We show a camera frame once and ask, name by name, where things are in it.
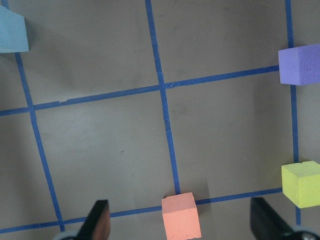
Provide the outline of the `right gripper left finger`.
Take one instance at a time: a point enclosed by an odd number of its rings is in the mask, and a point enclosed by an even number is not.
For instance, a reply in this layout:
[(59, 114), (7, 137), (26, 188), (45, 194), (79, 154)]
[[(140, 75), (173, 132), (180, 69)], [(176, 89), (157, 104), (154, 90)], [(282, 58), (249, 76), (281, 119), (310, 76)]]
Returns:
[(111, 231), (109, 201), (97, 200), (77, 233), (78, 240), (107, 240)]

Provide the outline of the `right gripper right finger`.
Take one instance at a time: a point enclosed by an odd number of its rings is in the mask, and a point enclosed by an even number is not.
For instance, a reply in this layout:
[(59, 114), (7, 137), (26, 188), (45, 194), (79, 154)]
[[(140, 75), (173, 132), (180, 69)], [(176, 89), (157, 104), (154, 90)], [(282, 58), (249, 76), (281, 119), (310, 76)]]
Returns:
[(250, 230), (256, 240), (299, 240), (294, 231), (263, 197), (250, 199)]

